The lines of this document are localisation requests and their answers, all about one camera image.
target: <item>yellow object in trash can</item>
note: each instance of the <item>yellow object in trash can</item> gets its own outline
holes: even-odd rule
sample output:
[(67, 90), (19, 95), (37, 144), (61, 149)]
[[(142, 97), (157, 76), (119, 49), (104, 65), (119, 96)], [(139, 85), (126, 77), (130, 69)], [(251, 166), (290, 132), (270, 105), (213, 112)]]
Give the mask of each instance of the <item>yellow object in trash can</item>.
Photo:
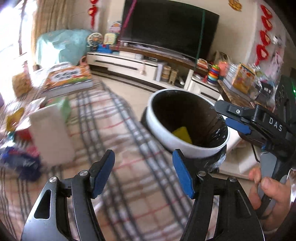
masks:
[(192, 140), (191, 140), (191, 138), (189, 136), (189, 133), (188, 133), (186, 127), (184, 127), (184, 126), (180, 127), (179, 129), (173, 131), (173, 134), (176, 137), (178, 137), (179, 139), (181, 139), (182, 141), (185, 141), (185, 142), (192, 145)]

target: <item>metal bolt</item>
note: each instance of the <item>metal bolt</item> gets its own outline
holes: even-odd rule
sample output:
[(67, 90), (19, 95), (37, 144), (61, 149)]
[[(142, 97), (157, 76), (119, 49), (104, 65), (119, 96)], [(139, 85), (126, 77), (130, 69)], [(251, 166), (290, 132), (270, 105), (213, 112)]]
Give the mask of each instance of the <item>metal bolt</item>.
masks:
[(229, 180), (234, 183), (237, 181), (237, 178), (236, 177), (229, 177)]
[(51, 178), (49, 179), (49, 182), (54, 183), (56, 180), (57, 180), (57, 177), (51, 177)]
[(89, 172), (88, 172), (87, 170), (84, 170), (84, 171), (81, 171), (81, 172), (79, 173), (79, 175), (82, 176), (82, 177), (84, 177), (84, 176), (86, 176), (88, 173), (89, 173)]
[(198, 175), (204, 177), (207, 173), (205, 171), (199, 171)]

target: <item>blue gripper pad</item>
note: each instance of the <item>blue gripper pad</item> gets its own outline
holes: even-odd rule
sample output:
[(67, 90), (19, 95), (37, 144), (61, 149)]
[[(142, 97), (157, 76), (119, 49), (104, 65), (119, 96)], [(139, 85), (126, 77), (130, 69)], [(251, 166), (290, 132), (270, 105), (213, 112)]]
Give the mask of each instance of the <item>blue gripper pad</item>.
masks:
[(225, 120), (225, 124), (227, 126), (229, 126), (230, 128), (232, 128), (232, 129), (234, 129), (234, 130), (236, 130), (238, 132), (241, 132), (241, 133), (243, 133), (245, 135), (251, 134), (251, 130), (247, 125), (244, 125), (244, 124), (242, 124), (242, 123), (240, 123), (240, 122), (238, 122), (236, 120), (233, 120), (231, 118), (227, 118)]
[(176, 150), (173, 152), (173, 165), (177, 172), (183, 192), (192, 199), (194, 197), (192, 178)]
[(91, 198), (95, 199), (100, 195), (106, 185), (108, 177), (115, 163), (115, 153), (107, 150), (102, 159), (95, 162), (90, 168)]

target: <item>tv screen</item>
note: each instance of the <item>tv screen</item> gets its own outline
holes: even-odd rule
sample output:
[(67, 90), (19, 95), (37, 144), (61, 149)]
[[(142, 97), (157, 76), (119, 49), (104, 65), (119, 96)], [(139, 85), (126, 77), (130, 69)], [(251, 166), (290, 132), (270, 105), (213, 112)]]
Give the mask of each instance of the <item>tv screen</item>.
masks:
[[(126, 0), (124, 24), (133, 0)], [(196, 58), (202, 27), (202, 8), (170, 0), (137, 0), (121, 41), (152, 45)], [(219, 15), (205, 11), (199, 58), (209, 53)]]

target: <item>beige curtain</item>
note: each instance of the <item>beige curtain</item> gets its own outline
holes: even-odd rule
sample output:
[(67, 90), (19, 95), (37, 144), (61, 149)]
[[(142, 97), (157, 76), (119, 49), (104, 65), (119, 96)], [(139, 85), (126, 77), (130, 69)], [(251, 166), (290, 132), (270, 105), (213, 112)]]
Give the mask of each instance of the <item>beige curtain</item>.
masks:
[(33, 19), (31, 50), (35, 62), (36, 41), (41, 34), (69, 29), (75, 0), (37, 0)]

